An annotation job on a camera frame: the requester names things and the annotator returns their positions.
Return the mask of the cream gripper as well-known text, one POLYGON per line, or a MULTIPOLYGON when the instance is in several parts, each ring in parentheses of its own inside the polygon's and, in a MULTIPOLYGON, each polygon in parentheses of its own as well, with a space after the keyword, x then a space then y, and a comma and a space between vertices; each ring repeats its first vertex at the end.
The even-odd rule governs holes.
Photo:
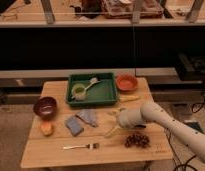
MULTIPOLYGON (((139 109, 126 109, 119 108, 115 110, 111 110, 108 112, 110 116, 117 116, 117 123, 126 129, 135 128, 138 125, 143 123, 143 119, 139 109)), ((108 131, 104 137, 111 138, 120 130, 118 125, 114 126, 110 131, 108 131)))

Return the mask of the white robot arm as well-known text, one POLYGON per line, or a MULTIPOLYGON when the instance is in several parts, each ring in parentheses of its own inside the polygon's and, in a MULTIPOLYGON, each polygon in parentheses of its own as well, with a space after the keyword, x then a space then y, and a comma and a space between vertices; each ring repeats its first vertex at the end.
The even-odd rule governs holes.
POLYGON ((147 101, 138 108, 119 111, 116 114, 115 126, 105 134, 105 137, 112 137, 119 129, 134 129, 148 122, 156 123, 170 131, 205 163, 205 134, 174 119, 153 101, 147 101))

